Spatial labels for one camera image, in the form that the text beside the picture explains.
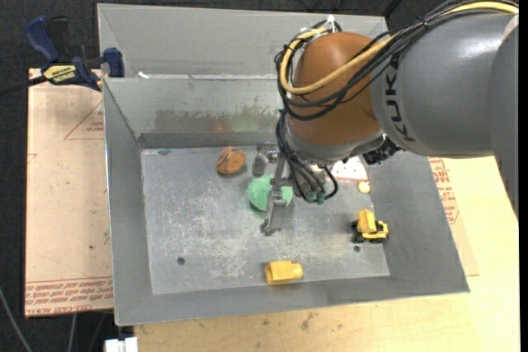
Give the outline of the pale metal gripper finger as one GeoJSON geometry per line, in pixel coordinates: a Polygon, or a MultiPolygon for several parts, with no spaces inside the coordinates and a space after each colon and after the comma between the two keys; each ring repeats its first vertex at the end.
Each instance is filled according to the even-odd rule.
{"type": "Polygon", "coordinates": [[[266,203],[266,217],[261,225],[261,232],[265,236],[271,236],[277,231],[276,222],[276,196],[273,194],[268,195],[266,203]]]}
{"type": "Polygon", "coordinates": [[[285,213],[285,200],[274,199],[273,200],[273,228],[275,230],[281,230],[285,213]]]}

